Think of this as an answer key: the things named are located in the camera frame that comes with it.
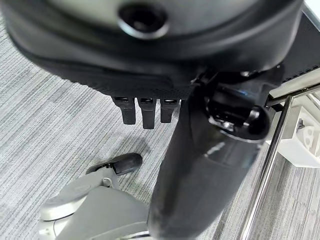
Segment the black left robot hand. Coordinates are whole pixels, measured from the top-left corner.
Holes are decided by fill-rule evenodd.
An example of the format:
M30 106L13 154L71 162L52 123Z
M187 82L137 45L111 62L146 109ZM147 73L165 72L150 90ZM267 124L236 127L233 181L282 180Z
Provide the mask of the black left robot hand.
M3 0L18 50L107 96L145 129L179 119L152 193L156 240L193 239L231 200L260 153L264 105L281 85L301 0Z

